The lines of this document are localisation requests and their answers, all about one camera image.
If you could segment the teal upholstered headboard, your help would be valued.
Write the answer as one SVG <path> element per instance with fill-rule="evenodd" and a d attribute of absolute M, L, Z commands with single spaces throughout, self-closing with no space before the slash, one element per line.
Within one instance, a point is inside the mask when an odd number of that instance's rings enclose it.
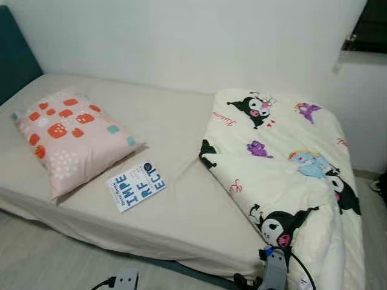
<path fill-rule="evenodd" d="M 0 105 L 44 74 L 7 5 L 0 5 Z"/>

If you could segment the black shoe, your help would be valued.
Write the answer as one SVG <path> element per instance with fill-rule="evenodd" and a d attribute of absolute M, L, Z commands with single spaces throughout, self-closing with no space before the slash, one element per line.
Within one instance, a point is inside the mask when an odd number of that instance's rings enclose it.
<path fill-rule="evenodd" d="M 385 191 L 385 183 L 386 183 L 386 172 L 383 172 L 378 176 L 378 178 L 374 179 L 373 182 L 369 185 L 371 191 L 378 193 L 379 195 L 384 194 Z"/>

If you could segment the beige sheeted bed mattress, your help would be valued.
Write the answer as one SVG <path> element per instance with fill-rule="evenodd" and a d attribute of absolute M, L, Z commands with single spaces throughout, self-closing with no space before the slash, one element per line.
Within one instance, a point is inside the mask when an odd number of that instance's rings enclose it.
<path fill-rule="evenodd" d="M 11 116 L 67 88 L 80 89 L 146 145 L 54 202 L 47 171 Z M 0 210 L 106 250 L 173 260 L 224 278 L 262 276 L 263 240 L 198 157 L 212 103 L 213 95 L 153 86 L 38 77 L 0 105 Z M 107 180 L 144 161 L 167 186 L 120 213 Z"/>

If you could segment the dark window frame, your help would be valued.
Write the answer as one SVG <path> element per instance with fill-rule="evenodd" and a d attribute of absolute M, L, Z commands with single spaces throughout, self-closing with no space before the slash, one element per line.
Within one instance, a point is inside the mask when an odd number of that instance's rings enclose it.
<path fill-rule="evenodd" d="M 341 50 L 387 54 L 387 0 L 367 0 Z"/>

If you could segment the pink patterned pillow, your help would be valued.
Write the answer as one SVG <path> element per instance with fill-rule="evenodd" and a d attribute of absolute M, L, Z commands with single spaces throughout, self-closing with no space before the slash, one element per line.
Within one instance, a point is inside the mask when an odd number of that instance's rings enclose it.
<path fill-rule="evenodd" d="M 14 109 L 11 118 L 46 169 L 53 201 L 146 144 L 76 86 Z"/>

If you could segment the white book blue lettering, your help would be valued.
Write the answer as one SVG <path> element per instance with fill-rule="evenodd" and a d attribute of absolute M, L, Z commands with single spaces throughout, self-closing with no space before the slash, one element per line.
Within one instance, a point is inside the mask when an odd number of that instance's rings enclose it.
<path fill-rule="evenodd" d="M 149 160 L 130 166 L 127 171 L 108 178 L 106 185 L 120 213 L 167 187 L 158 167 Z"/>

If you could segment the cream cartoon print quilt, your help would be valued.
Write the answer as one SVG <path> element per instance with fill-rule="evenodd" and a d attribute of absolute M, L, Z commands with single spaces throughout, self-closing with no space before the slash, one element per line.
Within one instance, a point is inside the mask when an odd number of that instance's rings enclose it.
<path fill-rule="evenodd" d="M 260 235 L 287 255 L 287 290 L 366 290 L 362 208 L 345 133 L 296 95 L 221 89 L 200 158 Z"/>

